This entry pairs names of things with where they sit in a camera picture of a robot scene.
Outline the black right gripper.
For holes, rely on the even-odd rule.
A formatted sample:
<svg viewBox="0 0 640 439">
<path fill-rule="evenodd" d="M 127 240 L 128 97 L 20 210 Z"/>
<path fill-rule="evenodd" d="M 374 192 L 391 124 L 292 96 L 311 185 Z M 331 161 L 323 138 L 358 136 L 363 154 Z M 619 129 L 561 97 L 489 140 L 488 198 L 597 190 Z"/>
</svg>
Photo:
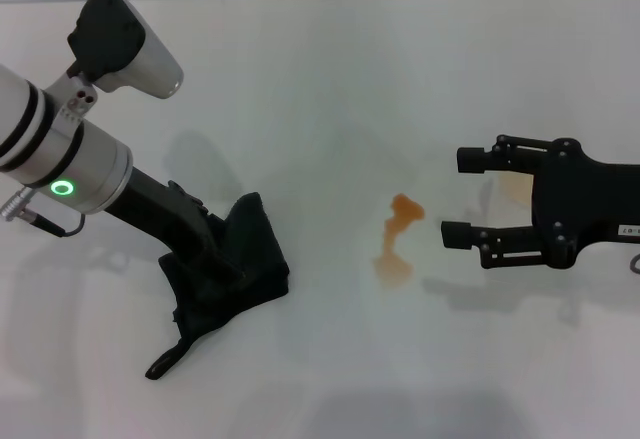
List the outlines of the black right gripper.
<svg viewBox="0 0 640 439">
<path fill-rule="evenodd" d="M 442 221 L 448 249 L 477 247 L 484 269 L 546 265 L 568 269 L 586 247 L 639 242 L 639 167 L 596 161 L 570 138 L 498 135 L 489 149 L 460 147 L 459 173 L 534 176 L 531 226 L 476 227 Z"/>
</svg>

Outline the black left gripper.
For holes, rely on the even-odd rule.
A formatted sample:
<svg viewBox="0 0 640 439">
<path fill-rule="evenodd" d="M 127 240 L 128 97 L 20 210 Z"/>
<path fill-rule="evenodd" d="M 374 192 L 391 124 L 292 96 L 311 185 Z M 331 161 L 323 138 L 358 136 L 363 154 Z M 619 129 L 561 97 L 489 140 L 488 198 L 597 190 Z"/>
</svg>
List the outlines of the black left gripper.
<svg viewBox="0 0 640 439">
<path fill-rule="evenodd" d="M 245 279 L 246 240 L 230 226 L 209 226 L 203 202 L 177 183 L 163 185 L 133 168 L 110 215 L 158 239 L 176 255 L 199 255 L 194 262 L 198 304 L 232 304 Z"/>
</svg>

